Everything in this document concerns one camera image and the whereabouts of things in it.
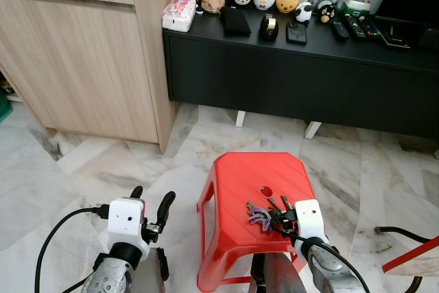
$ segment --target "keys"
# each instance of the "keys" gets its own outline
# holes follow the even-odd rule
[[[293,205],[288,201],[287,196],[281,196],[281,198],[282,198],[283,204],[285,205],[287,210],[293,209]]]
[[[276,209],[278,210],[279,213],[282,213],[281,208],[280,208],[279,206],[277,206],[277,204],[276,204],[276,202],[274,201],[274,198],[273,198],[273,197],[268,198],[268,201],[271,202],[272,205],[273,205],[274,207],[276,207]]]
[[[270,227],[271,216],[262,207],[256,207],[251,202],[247,202],[247,213],[251,216],[248,218],[250,224],[260,223],[262,231],[267,231]]]

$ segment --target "black device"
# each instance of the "black device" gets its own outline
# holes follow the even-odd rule
[[[307,44],[307,27],[303,23],[287,23],[287,41],[302,45]]]
[[[338,40],[349,39],[349,32],[340,21],[334,21],[331,24],[332,31]]]
[[[363,29],[368,38],[378,39],[380,37],[379,30],[371,19],[366,17],[363,20],[358,20],[358,25]]]
[[[348,23],[349,30],[352,32],[355,39],[364,40],[367,38],[363,29],[358,25],[357,21],[351,15],[345,14],[344,18]]]
[[[374,22],[381,33],[403,36],[413,47],[439,50],[439,20],[428,0],[383,0]]]
[[[246,14],[239,8],[223,7],[219,16],[224,24],[224,31],[229,34],[251,34]]]
[[[387,46],[400,47],[402,49],[410,48],[408,42],[402,36],[395,36],[394,34],[383,32],[381,37]]]
[[[266,40],[275,40],[279,33],[279,23],[273,15],[265,14],[261,21],[259,37]]]

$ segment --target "black wallet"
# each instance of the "black wallet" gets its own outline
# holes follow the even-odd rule
[[[252,30],[247,23],[246,13],[238,8],[223,7],[221,19],[224,24],[224,31],[230,34],[251,34]]]

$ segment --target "marble floor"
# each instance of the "marble floor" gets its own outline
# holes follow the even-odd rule
[[[40,247],[68,212],[127,196],[144,188],[147,215],[155,218],[163,195],[177,198],[157,245],[165,249],[167,292],[199,292],[200,225],[195,204],[212,162],[227,151],[289,152],[305,162],[322,209],[326,232],[359,270],[371,292],[404,292],[412,278],[384,275],[381,266],[417,246],[396,234],[374,233],[400,226],[425,237],[439,233],[437,141],[323,124],[304,139],[306,123],[182,104],[161,154],[157,145],[58,133],[48,138],[22,104],[0,124],[0,282],[2,292],[33,292]],[[208,218],[213,207],[208,204]],[[212,232],[212,221],[208,232]],[[106,223],[78,215],[57,232],[47,249],[41,292],[59,293],[91,272],[108,250]],[[229,276],[243,275],[251,258]],[[300,272],[308,292],[317,292],[309,269]],[[439,292],[439,279],[424,278],[418,292]],[[247,292],[223,285],[216,292]]]

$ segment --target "black cable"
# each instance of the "black cable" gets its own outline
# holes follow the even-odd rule
[[[76,215],[76,214],[80,214],[80,213],[87,213],[87,212],[93,212],[92,208],[88,208],[88,209],[78,209],[76,211],[71,212],[70,214],[67,214],[66,216],[64,216],[61,221],[59,221],[57,223],[57,225],[55,226],[55,228],[52,229],[52,231],[50,232],[50,234],[47,236],[43,246],[41,247],[41,251],[40,254],[38,256],[38,261],[36,262],[36,271],[35,271],[35,293],[40,293],[40,275],[41,275],[41,263],[43,262],[43,256],[44,256],[44,252],[46,251],[47,245],[49,245],[50,240],[52,239],[52,237],[55,235],[56,231],[62,226],[62,224],[64,222],[66,222],[69,218],[71,218],[72,216]]]
[[[411,233],[410,231],[399,228],[397,226],[377,226],[377,227],[375,227],[375,232],[376,233],[399,233],[400,235],[404,235],[406,237],[409,237],[413,240],[416,240],[417,242],[419,242],[421,244],[425,244],[426,242],[429,242],[431,240],[431,239],[428,239],[425,237],[421,237],[415,233]],[[409,288],[407,289],[407,291],[405,291],[405,293],[415,293],[418,290],[418,288],[420,286],[420,282],[422,280],[423,280],[422,277],[415,276],[413,278],[413,281],[410,284]]]
[[[407,291],[405,291],[405,293],[415,293],[419,286],[420,286],[420,282],[423,280],[422,277],[419,276],[415,276],[413,277],[413,281],[410,284],[409,288],[407,289]]]
[[[426,242],[429,242],[431,239],[418,236],[415,233],[411,233],[410,231],[407,231],[402,228],[398,228],[397,226],[377,226],[375,227],[376,233],[399,233],[400,235],[404,235],[406,237],[409,237],[413,240],[416,240],[417,242],[420,242],[421,244],[425,244]]]
[[[72,291],[74,291],[75,289],[77,289],[78,287],[84,285],[85,281],[87,280],[87,278],[89,278],[91,276],[91,274],[89,274],[87,277],[85,277],[84,279],[82,279],[81,281],[78,281],[75,285],[69,287],[67,290],[62,291],[62,293],[70,293]]]
[[[352,270],[352,272],[355,274],[355,276],[358,278],[359,282],[363,285],[364,290],[366,291],[366,293],[370,293],[369,288],[366,284],[366,282],[364,281],[363,277],[361,277],[361,275],[359,274],[359,272],[357,271],[357,269],[354,268],[354,266],[352,264],[350,264],[348,262],[348,260],[346,260],[345,258],[343,258],[343,256],[341,256],[340,254],[338,254],[337,252],[335,252],[332,248],[330,248],[329,246],[326,246],[324,244],[318,243],[318,242],[313,242],[310,239],[307,238],[303,238],[301,236],[297,236],[293,233],[288,233],[287,231],[281,230],[279,228],[277,228],[274,224],[271,225],[271,227],[277,231],[278,233],[280,233],[282,236],[288,236],[292,239],[297,239],[300,240],[302,242],[307,242],[309,244],[312,245],[316,245],[322,249],[324,249],[327,252],[330,252],[334,257],[336,257],[337,259],[339,259],[341,262],[343,262],[344,264],[346,264],[346,266]]]

